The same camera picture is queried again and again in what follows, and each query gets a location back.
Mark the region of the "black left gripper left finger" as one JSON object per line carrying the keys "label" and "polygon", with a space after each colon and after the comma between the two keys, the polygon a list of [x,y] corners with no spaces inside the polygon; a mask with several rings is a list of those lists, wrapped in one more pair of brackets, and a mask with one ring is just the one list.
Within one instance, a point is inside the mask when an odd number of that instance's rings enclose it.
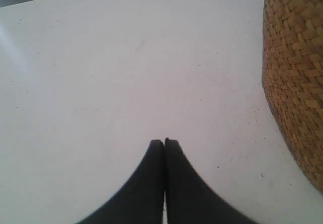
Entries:
{"label": "black left gripper left finger", "polygon": [[162,223],[163,207],[164,144],[152,140],[121,189],[80,223]]}

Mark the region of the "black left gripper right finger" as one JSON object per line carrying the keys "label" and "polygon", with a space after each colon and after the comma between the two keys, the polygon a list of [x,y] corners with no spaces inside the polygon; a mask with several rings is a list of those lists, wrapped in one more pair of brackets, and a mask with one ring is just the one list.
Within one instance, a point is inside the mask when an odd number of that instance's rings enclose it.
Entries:
{"label": "black left gripper right finger", "polygon": [[168,223],[256,223],[205,183],[178,141],[165,139],[165,164]]}

